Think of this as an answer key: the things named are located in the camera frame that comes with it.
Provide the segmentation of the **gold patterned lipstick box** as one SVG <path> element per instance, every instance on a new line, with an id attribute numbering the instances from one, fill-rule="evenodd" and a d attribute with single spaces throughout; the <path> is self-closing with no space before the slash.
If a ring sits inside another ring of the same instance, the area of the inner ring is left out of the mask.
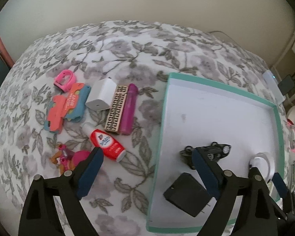
<path id="1" fill-rule="evenodd" d="M 124 104 L 126 102 L 128 85 L 118 85 L 109 109 L 104 130 L 110 133 L 118 134 Z"/>

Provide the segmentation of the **red white glue bottle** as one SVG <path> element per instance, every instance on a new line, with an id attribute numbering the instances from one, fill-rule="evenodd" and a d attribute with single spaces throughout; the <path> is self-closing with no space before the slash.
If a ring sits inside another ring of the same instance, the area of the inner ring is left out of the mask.
<path id="1" fill-rule="evenodd" d="M 115 161 L 120 162 L 126 155 L 126 149 L 108 133 L 95 128 L 91 123 L 84 123 L 82 130 L 89 136 L 91 143 L 103 150 L 104 156 Z"/>

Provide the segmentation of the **black power adapter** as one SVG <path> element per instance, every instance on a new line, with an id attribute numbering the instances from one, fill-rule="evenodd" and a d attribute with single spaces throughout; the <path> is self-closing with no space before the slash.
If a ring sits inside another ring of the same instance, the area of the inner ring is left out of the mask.
<path id="1" fill-rule="evenodd" d="M 182 173 L 163 193 L 163 196 L 168 202 L 192 217 L 202 212 L 212 198 L 189 173 Z"/>

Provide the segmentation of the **black toy car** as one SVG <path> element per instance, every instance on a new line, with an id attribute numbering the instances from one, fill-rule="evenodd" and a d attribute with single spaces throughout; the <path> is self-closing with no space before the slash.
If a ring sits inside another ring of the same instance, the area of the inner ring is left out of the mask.
<path id="1" fill-rule="evenodd" d="M 218 162 L 229 155 L 231 146 L 229 144 L 212 142 L 209 146 L 197 147 L 196 149 L 204 151 L 210 160 Z M 192 153 L 194 150 L 194 147 L 186 146 L 182 151 L 180 151 L 180 157 L 183 162 L 192 170 L 195 170 L 195 166 L 192 162 Z"/>

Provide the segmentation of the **purple lip balm tube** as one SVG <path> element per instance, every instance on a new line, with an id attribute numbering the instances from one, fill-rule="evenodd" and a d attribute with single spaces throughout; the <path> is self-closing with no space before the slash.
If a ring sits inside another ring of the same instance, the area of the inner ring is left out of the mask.
<path id="1" fill-rule="evenodd" d="M 122 135 L 130 135 L 132 133 L 137 96 L 137 86 L 129 84 L 119 127 L 119 132 Z"/>

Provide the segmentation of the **floral grey white blanket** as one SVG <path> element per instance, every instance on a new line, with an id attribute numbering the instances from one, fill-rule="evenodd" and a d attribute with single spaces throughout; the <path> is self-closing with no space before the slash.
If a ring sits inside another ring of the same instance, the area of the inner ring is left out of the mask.
<path id="1" fill-rule="evenodd" d="M 106 21 L 72 27 L 34 41 L 0 87 L 0 183 L 18 214 L 34 175 L 59 175 L 50 158 L 60 144 L 92 149 L 81 123 L 46 131 L 47 106 L 59 94 L 55 77 L 74 72 L 92 86 L 103 78 L 135 84 L 139 94 L 133 132 L 120 136 L 125 158 L 105 160 L 82 205 L 100 235 L 147 235 L 148 199 L 162 105 L 170 73 L 225 83 L 274 102 L 262 74 L 263 59 L 202 31 L 140 21 Z"/>

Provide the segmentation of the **white tape roll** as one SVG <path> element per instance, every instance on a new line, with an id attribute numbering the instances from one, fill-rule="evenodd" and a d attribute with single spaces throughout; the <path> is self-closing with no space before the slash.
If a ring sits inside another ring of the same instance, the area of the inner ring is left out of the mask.
<path id="1" fill-rule="evenodd" d="M 268 152 L 259 152 L 254 155 L 249 161 L 249 167 L 258 168 L 265 183 L 269 183 L 276 172 L 274 157 Z"/>

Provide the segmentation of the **white power bank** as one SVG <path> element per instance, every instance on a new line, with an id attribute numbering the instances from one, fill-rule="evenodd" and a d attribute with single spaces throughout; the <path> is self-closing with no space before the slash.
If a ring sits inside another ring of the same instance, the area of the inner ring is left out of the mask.
<path id="1" fill-rule="evenodd" d="M 271 70 L 267 70 L 263 73 L 263 78 L 267 83 L 269 89 L 273 93 L 277 104 L 282 104 L 285 100 L 285 96 L 281 93 L 278 87 L 278 81 Z"/>

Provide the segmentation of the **teal rimmed white tray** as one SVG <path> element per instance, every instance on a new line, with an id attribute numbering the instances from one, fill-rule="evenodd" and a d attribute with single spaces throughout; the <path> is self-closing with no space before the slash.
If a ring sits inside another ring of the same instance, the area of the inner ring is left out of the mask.
<path id="1" fill-rule="evenodd" d="M 165 93 L 160 143 L 156 154 L 147 230 L 153 233 L 197 233 L 216 200 L 211 199 L 196 216 L 185 213 L 164 197 L 164 192 L 182 174 L 199 175 L 180 159 L 186 146 L 202 147 L 211 142 L 231 146 L 219 161 L 239 177 L 247 177 L 250 159 L 270 153 L 276 172 L 285 170 L 285 146 L 277 106 L 242 89 L 186 74 L 171 73 Z"/>

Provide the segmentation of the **pink smart watch band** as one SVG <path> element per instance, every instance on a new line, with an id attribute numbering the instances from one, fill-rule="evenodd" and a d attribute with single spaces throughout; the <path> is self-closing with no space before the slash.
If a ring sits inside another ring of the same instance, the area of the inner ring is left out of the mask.
<path id="1" fill-rule="evenodd" d="M 54 85 L 63 93 L 66 93 L 71 89 L 76 81 L 77 78 L 75 74 L 71 70 L 65 69 L 55 77 Z"/>

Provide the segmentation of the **white usb charger cube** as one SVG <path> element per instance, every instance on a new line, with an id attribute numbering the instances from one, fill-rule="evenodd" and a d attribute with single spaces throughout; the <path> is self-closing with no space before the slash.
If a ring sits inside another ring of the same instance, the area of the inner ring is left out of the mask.
<path id="1" fill-rule="evenodd" d="M 110 109 L 117 84 L 111 78 L 96 81 L 86 101 L 86 107 L 92 111 Z"/>

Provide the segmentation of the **dark wall adapter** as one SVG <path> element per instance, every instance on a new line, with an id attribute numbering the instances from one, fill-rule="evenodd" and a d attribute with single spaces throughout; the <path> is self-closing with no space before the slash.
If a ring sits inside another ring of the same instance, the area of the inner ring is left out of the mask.
<path id="1" fill-rule="evenodd" d="M 278 83 L 278 88 L 282 95 L 288 94 L 294 86 L 295 83 L 291 75 L 287 75 L 280 83 Z"/>

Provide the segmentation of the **pink brown puppy toy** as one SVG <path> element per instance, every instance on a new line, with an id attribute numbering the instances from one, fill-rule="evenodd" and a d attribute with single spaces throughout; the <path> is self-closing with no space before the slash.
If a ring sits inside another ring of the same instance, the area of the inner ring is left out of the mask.
<path id="1" fill-rule="evenodd" d="M 90 155 L 88 150 L 74 152 L 64 144 L 60 144 L 56 149 L 56 153 L 50 158 L 50 161 L 57 165 L 61 175 L 66 171 L 73 171 L 80 162 L 86 160 Z"/>

